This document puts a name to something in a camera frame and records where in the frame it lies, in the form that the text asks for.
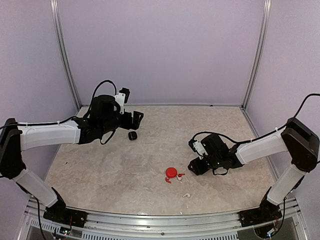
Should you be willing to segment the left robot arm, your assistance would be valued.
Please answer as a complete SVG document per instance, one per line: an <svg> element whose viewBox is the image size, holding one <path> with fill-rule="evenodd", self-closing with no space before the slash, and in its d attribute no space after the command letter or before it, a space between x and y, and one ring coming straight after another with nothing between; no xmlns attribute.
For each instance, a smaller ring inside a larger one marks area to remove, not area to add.
<svg viewBox="0 0 320 240"><path fill-rule="evenodd" d="M84 145L102 140L107 133L118 128L137 130L144 117L142 112L125 111L128 93L114 96L99 95L92 98L82 117L72 116L63 121L26 123L9 118L0 128L0 175L15 181L24 191L33 195L57 221L70 218L70 211L60 194L27 169L22 152L51 145Z"/></svg>

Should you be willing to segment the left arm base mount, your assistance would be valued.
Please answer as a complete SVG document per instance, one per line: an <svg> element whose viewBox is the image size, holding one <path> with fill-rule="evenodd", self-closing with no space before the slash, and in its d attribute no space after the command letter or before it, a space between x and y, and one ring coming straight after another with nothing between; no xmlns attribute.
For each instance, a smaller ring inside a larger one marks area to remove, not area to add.
<svg viewBox="0 0 320 240"><path fill-rule="evenodd" d="M53 212L46 209L43 218L71 227L84 228L88 213L85 211L65 208L62 212Z"/></svg>

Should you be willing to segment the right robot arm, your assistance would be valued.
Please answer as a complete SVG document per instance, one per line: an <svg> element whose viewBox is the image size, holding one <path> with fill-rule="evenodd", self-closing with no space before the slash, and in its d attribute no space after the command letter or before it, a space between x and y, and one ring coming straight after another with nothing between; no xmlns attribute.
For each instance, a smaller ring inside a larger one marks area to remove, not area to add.
<svg viewBox="0 0 320 240"><path fill-rule="evenodd" d="M266 222L280 212L280 203L318 165L320 138L297 118L265 136L242 142L234 142L232 147L224 142L225 135L206 132L202 140L192 138L188 144L198 155L191 160L188 169L195 175L203 175L209 170L220 168L228 171L241 168L256 160L287 153L291 161L287 169L271 186L258 208L249 211L260 222Z"/></svg>

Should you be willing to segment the black earbud charging case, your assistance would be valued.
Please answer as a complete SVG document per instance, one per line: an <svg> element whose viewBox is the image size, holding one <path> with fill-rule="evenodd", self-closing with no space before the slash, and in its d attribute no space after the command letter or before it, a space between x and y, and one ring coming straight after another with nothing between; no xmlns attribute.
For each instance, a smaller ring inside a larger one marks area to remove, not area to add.
<svg viewBox="0 0 320 240"><path fill-rule="evenodd" d="M130 131L128 133L128 138L130 141L134 141L138 139L138 134L135 131Z"/></svg>

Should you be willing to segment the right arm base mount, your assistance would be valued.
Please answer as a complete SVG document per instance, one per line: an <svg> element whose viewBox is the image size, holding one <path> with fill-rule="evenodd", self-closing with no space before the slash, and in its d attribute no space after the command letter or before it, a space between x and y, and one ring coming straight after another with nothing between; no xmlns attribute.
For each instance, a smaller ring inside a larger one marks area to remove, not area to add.
<svg viewBox="0 0 320 240"><path fill-rule="evenodd" d="M274 212L262 211L260 208L253 208L240 211L240 223L242 227L249 227L253 225L263 224L269 221L280 219L283 215L280 210Z"/></svg>

